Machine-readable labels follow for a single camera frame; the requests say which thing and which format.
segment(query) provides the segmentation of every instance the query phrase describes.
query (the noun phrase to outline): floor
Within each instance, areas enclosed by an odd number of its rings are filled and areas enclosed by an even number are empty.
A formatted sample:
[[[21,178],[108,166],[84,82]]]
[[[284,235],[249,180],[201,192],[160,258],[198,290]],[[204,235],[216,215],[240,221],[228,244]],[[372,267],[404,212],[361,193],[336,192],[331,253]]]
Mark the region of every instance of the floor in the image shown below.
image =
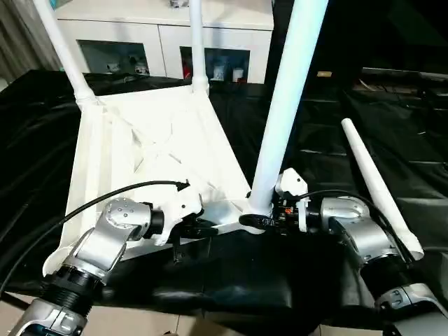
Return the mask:
[[[27,302],[33,299],[24,295],[17,296]],[[0,302],[0,336],[7,335],[21,315],[21,310]],[[88,318],[89,323],[83,336],[162,336],[166,333],[178,336],[243,336],[200,318],[163,314],[156,311],[93,307]],[[382,336],[382,332],[321,325],[310,336]]]

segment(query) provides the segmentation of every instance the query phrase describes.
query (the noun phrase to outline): black fabric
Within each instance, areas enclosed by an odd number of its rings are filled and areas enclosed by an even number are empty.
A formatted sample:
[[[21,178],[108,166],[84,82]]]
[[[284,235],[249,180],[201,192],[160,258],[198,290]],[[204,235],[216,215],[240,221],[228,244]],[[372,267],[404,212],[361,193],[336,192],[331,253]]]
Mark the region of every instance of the black fabric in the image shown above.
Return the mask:
[[[185,85],[126,75],[87,75],[87,81],[97,95]],[[210,88],[210,100],[249,183],[269,92],[263,85],[213,83]],[[432,246],[419,267],[442,299],[448,298],[448,259],[438,252],[448,249],[448,131],[441,126],[447,124],[447,109],[443,98],[321,85],[302,100],[283,162],[307,180],[310,190],[341,188],[368,197],[340,127],[341,119],[352,118],[405,220],[423,246]],[[0,114],[2,279],[35,234],[64,214],[80,112],[64,73],[31,71],[0,93]],[[59,237],[60,232],[52,234],[26,259],[10,290],[39,292],[42,263]],[[247,321],[257,321],[259,335],[292,328],[306,335],[331,316],[340,324],[343,318],[336,313],[343,306],[372,304],[332,237],[233,232],[181,248],[177,265],[171,251],[120,263],[99,303],[202,312],[248,335],[255,331],[253,323],[248,331]]]

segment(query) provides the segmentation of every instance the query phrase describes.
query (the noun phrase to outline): black cable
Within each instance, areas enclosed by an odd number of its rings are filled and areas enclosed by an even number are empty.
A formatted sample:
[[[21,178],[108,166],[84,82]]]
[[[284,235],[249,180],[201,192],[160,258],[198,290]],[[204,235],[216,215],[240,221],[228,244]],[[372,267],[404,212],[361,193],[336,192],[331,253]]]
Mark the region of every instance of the black cable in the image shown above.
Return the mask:
[[[128,190],[137,189],[137,188],[140,188],[140,187],[158,186],[158,185],[176,186],[178,190],[182,190],[182,189],[184,189],[184,188],[189,186],[188,182],[187,183],[174,182],[174,181],[147,181],[147,182],[141,182],[141,183],[132,184],[132,185],[129,185],[127,187],[120,188],[120,189],[108,192],[107,194],[102,195],[102,196],[100,196],[98,198],[95,198],[94,200],[84,204],[83,206],[80,206],[79,208],[77,208],[76,210],[72,211],[67,216],[65,216],[61,221],[56,223],[54,226],[50,227],[50,229],[48,229],[48,231],[44,232],[40,237],[37,237],[36,240],[34,240],[33,243],[31,245],[29,245],[28,248],[14,262],[14,265],[11,267],[11,269],[9,270],[7,275],[5,276],[5,279],[1,283],[1,286],[0,286],[0,300],[1,300],[1,296],[2,296],[3,292],[5,291],[6,285],[9,282],[9,279],[12,277],[12,275],[14,274],[14,271],[17,269],[17,267],[20,265],[20,263],[25,259],[25,257],[28,255],[29,252],[31,252],[45,237],[47,237],[55,229],[60,228],[61,226],[63,226],[63,224],[65,224],[66,222],[70,221],[74,216],[78,215],[80,212],[86,210],[87,208],[90,208],[92,205],[95,205],[97,203],[103,202],[104,200],[107,200],[108,198],[110,198],[112,196],[118,195],[120,193],[124,193],[124,192],[126,192]]]
[[[317,190],[317,191],[311,191],[311,192],[307,192],[306,194],[302,194],[300,196],[294,196],[294,200],[302,200],[306,197],[311,197],[311,196],[317,196],[317,195],[327,195],[327,194],[337,194],[337,195],[346,195],[346,196],[351,196],[351,197],[355,197],[358,198],[359,200],[363,201],[364,203],[367,204],[367,206],[371,209],[373,209],[378,217],[380,217],[380,219],[383,221],[384,226],[382,226],[383,230],[387,231],[392,238],[395,240],[398,249],[400,250],[403,258],[405,259],[405,262],[408,265],[411,265],[414,261],[415,258],[414,256],[410,253],[410,251],[407,249],[407,247],[403,244],[403,242],[401,241],[401,239],[397,236],[397,234],[395,233],[391,222],[389,222],[389,220],[387,219],[387,217],[384,215],[384,213],[382,213],[381,210],[378,209],[378,207],[372,203],[372,201],[370,201],[369,199],[357,195],[354,192],[350,192],[350,191],[346,191],[346,190],[340,190],[340,189],[327,189],[327,190]]]

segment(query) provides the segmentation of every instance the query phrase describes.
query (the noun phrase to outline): white tube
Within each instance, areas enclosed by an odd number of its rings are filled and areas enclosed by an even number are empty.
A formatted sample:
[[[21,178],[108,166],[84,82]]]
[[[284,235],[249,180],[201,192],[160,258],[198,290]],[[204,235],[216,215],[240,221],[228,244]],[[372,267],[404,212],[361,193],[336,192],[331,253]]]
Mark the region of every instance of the white tube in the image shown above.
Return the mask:
[[[209,92],[209,79],[205,72],[204,42],[202,40],[201,0],[190,0],[191,53],[193,61],[193,92]]]
[[[34,0],[34,5],[61,60],[62,66],[69,77],[75,93],[76,102],[82,104],[84,101],[95,100],[96,98],[92,89],[87,85],[81,70],[78,68],[73,55],[70,53],[69,47],[53,14],[53,8],[49,0]]]
[[[392,198],[387,185],[385,184],[377,166],[373,162],[367,148],[364,146],[363,140],[356,131],[352,121],[348,118],[343,119],[342,128],[344,128],[345,135],[349,140],[351,150],[355,155],[361,174],[363,175],[367,189],[373,202],[379,210],[391,222],[392,228],[401,239],[407,249],[412,253],[416,260],[422,259],[424,256],[423,249],[419,240],[410,232],[406,225],[397,204]]]
[[[279,177],[327,4],[328,0],[294,1],[248,202],[248,211],[252,213],[266,215],[271,211],[272,193]]]

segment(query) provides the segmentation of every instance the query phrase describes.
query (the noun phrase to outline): black table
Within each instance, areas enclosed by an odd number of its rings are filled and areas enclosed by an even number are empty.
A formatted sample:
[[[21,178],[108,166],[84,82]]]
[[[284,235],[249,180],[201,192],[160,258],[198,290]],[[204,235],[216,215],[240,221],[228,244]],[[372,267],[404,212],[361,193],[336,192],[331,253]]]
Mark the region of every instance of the black table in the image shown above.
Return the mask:
[[[185,85],[182,80],[87,75],[97,95]],[[272,91],[263,85],[213,83],[210,100],[251,184]],[[36,232],[64,214],[80,112],[64,73],[30,71],[0,94],[3,174],[0,279]],[[310,190],[341,188],[368,196],[340,120],[350,117],[405,220],[428,249],[419,267],[448,298],[448,101],[395,92],[356,92],[322,84],[308,90],[283,166]],[[52,234],[17,270],[8,289],[37,295],[41,266],[57,247]],[[258,335],[307,333],[333,316],[373,323],[372,298],[334,237],[278,237],[233,232],[182,246],[182,262],[161,251],[122,262],[99,304],[207,318]],[[368,318],[353,314],[368,312]]]

